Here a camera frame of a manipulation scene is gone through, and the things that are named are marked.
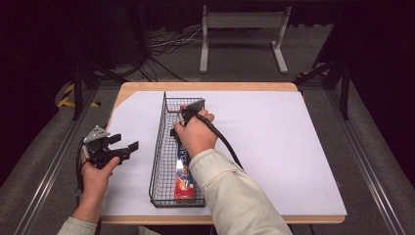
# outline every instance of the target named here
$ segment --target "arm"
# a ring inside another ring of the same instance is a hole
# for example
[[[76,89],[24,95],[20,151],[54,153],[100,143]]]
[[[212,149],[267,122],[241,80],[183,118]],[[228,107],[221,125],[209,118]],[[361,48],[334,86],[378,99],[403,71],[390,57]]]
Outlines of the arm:
[[[105,192],[119,158],[113,158],[104,168],[98,169],[91,163],[82,168],[84,191],[79,206],[64,223],[58,234],[95,234],[100,219]]]
[[[210,121],[208,111],[200,115]],[[203,189],[219,234],[292,234],[262,189],[234,162],[213,150],[217,136],[193,117],[186,127],[175,124],[192,159],[190,170]]]

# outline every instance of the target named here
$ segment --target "human hand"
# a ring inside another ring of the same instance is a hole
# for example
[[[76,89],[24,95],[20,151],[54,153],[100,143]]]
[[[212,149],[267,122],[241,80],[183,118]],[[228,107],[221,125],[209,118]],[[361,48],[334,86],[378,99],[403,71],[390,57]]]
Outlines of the human hand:
[[[200,111],[199,115],[207,118],[210,122],[214,120],[214,115],[207,110]],[[192,117],[186,127],[178,122],[173,127],[191,159],[204,150],[214,149],[217,136],[196,117]]]
[[[119,161],[120,159],[115,157],[102,169],[96,168],[91,163],[86,163],[82,167],[84,190],[79,206],[73,212],[72,217],[87,222],[98,222],[101,216],[105,192],[110,182],[110,176],[113,175],[113,170]],[[81,154],[81,162],[86,162],[83,154]]]

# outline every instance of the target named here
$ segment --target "beige sleeve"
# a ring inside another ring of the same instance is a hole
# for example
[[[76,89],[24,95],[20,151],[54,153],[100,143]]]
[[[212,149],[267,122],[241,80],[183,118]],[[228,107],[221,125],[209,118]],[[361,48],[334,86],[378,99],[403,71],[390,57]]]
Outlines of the beige sleeve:
[[[96,223],[85,222],[73,217],[69,217],[62,225],[58,235],[94,235],[97,229]]]
[[[218,234],[292,234],[262,189],[223,154],[203,151],[191,160],[190,170]]]

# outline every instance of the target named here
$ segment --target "wire basket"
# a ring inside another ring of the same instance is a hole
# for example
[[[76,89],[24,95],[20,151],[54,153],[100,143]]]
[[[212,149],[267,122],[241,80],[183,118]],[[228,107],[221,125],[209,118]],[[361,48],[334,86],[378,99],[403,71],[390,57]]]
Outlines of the wire basket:
[[[150,201],[156,208],[203,208],[205,197],[197,183],[194,183],[192,200],[174,200],[178,144],[170,136],[173,124],[179,121],[180,106],[188,105],[202,98],[166,98],[164,93],[159,134],[150,181]]]

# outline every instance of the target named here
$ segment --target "white stand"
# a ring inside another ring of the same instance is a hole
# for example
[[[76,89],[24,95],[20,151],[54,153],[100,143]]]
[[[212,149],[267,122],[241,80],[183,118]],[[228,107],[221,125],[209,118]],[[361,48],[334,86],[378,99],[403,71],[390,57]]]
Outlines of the white stand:
[[[288,69],[281,53],[281,43],[290,17],[291,7],[287,7],[285,12],[271,13],[216,13],[208,12],[204,6],[203,33],[204,40],[202,45],[202,56],[200,72],[208,72],[208,28],[224,27],[278,27],[278,39],[272,41],[271,46],[277,59],[281,73],[287,73]]]

